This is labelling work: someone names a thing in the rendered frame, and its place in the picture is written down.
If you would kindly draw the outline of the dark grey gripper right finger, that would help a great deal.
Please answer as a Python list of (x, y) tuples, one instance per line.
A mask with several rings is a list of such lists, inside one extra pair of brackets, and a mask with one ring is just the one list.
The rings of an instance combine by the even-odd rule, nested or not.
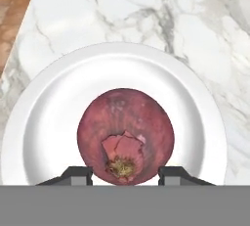
[(190, 176), (181, 166), (161, 166), (158, 169), (159, 186), (211, 186), (211, 183)]

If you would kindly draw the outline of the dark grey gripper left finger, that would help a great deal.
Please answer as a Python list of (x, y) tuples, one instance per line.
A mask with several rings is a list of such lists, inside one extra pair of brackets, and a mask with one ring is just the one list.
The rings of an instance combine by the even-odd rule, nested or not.
[(58, 177), (40, 183), (40, 186), (92, 186), (93, 169), (88, 166), (70, 166)]

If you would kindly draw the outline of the red onion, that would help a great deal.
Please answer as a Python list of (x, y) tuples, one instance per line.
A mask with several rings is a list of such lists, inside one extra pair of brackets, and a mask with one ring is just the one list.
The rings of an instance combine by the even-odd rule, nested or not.
[(84, 112), (77, 144), (86, 165), (114, 185), (138, 185), (154, 177), (174, 149), (167, 113), (133, 89), (103, 93)]

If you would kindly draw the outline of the white round plate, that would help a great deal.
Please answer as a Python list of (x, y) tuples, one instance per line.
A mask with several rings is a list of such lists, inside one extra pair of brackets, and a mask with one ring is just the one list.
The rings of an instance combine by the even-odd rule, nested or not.
[(203, 82), (174, 57), (134, 43), (78, 49), (42, 70), (15, 104), (3, 137), (6, 185), (35, 185), (82, 165), (76, 131), (89, 104), (114, 88), (143, 91), (169, 115), (175, 148), (169, 160), (192, 176), (221, 185), (227, 137)]

